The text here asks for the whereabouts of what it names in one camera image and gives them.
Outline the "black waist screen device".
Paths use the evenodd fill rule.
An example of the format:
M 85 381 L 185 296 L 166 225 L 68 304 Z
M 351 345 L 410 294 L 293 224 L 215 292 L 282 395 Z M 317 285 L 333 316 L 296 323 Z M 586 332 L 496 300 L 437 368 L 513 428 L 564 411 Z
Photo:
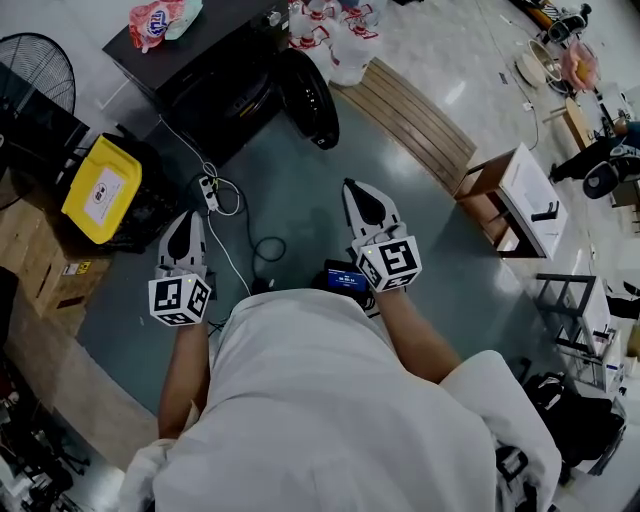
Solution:
M 368 281 L 358 268 L 349 262 L 326 260 L 324 270 L 327 275 L 327 285 L 333 289 L 366 292 Z

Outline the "wooden stand with white sink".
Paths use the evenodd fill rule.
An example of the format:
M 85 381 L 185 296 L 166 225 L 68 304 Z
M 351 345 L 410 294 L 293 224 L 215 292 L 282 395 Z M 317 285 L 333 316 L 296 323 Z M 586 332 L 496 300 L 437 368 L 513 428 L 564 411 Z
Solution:
M 503 258 L 553 259 L 568 219 L 547 175 L 523 144 L 465 175 L 454 194 Z M 554 220 L 531 222 L 533 213 L 559 202 Z

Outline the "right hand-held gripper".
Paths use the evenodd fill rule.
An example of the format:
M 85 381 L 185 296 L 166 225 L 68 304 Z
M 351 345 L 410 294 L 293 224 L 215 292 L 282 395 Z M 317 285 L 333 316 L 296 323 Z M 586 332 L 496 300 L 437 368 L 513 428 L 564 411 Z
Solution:
M 354 240 L 355 264 L 374 292 L 382 293 L 411 284 L 421 273 L 416 238 L 400 222 L 389 196 L 377 188 L 346 178 L 342 199 Z M 366 235 L 367 230 L 378 230 Z

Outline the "brown cardboard box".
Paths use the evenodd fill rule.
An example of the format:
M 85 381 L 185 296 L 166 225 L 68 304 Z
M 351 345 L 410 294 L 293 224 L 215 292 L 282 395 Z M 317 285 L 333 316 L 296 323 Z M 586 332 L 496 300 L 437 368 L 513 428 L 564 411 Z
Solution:
M 76 337 L 86 316 L 87 303 L 110 266 L 109 258 L 69 261 L 57 254 L 39 272 L 33 298 L 36 312 Z
M 20 200 L 0 212 L 0 266 L 16 274 L 25 295 L 44 307 L 51 301 L 66 259 L 46 218 Z

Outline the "black metal frame table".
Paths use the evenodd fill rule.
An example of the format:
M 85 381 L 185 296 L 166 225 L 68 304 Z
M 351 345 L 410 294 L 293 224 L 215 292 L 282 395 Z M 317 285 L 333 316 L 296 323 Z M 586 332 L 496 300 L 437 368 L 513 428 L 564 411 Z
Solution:
M 538 273 L 534 299 L 563 349 L 601 358 L 613 336 L 604 282 L 590 275 Z

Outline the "person's white shirt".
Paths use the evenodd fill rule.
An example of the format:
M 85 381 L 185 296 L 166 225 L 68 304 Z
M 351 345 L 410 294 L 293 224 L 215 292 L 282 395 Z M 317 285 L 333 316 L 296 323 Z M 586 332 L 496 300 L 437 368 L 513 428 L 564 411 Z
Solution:
M 561 455 L 496 351 L 440 384 L 314 289 L 242 300 L 202 411 L 131 461 L 118 512 L 548 512 Z

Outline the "person's left forearm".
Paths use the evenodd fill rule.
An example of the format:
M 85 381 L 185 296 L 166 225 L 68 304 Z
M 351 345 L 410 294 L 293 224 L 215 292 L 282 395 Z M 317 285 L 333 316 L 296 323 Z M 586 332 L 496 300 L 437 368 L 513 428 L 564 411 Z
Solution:
M 161 393 L 157 423 L 160 439 L 177 439 L 192 407 L 202 411 L 210 384 L 209 338 L 204 324 L 180 326 Z

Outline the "white power strip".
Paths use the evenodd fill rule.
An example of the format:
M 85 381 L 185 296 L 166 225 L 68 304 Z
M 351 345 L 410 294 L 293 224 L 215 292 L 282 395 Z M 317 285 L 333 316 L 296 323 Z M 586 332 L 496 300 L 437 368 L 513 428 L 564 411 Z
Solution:
M 209 175 L 205 175 L 199 179 L 199 184 L 207 208 L 210 211 L 217 211 L 219 202 L 216 194 L 216 183 L 214 179 Z

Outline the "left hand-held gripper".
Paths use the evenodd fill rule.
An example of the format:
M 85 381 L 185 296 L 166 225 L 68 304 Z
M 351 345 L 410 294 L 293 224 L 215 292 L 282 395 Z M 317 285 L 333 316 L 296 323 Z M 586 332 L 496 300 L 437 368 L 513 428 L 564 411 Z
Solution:
M 211 296 L 206 283 L 206 240 L 197 211 L 176 218 L 159 245 L 155 278 L 148 282 L 149 313 L 167 326 L 201 324 Z M 168 265 L 189 256 L 187 266 Z

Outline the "wooden slatted platform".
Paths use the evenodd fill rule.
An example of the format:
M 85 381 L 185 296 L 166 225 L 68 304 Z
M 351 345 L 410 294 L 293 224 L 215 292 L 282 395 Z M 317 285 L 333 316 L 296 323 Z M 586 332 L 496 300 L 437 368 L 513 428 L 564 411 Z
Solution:
M 476 145 L 408 80 L 375 58 L 360 83 L 331 89 L 404 147 L 447 192 L 456 192 Z

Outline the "yellow bin lid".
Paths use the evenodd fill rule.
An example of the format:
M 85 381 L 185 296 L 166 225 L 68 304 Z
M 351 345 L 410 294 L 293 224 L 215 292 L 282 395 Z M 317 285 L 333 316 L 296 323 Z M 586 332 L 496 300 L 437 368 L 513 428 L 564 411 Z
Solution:
M 100 135 L 76 172 L 61 212 L 102 245 L 116 233 L 141 181 L 141 163 Z

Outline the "large black floor fan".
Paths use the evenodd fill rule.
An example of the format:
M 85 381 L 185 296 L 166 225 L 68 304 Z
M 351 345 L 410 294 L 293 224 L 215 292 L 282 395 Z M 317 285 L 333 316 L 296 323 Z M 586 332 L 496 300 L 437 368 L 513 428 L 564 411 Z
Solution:
M 86 128 L 75 116 L 71 62 L 51 38 L 22 32 L 0 38 L 0 178 L 19 194 L 52 191 Z

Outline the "person's right forearm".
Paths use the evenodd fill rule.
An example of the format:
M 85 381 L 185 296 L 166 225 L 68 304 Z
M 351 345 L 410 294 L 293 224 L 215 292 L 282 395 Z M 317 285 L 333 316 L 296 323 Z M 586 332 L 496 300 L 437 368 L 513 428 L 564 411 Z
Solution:
M 375 300 L 396 354 L 411 374 L 440 384 L 461 364 L 457 353 L 403 289 L 378 293 Z

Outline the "black bin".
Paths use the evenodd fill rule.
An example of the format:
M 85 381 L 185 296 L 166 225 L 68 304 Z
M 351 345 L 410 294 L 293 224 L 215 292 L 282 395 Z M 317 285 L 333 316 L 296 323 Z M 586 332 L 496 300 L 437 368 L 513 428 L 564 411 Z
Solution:
M 102 135 L 141 163 L 142 181 L 112 239 L 96 245 L 105 251 L 142 253 L 171 220 L 178 201 L 177 188 L 151 145 L 109 133 Z

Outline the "black cabinet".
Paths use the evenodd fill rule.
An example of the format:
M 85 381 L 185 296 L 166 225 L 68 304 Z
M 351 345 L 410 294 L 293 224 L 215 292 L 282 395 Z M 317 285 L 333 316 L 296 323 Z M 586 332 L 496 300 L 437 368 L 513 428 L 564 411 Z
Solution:
M 275 64 L 287 0 L 203 0 L 177 40 L 142 53 L 121 30 L 103 48 L 169 127 L 224 165 L 282 108 Z

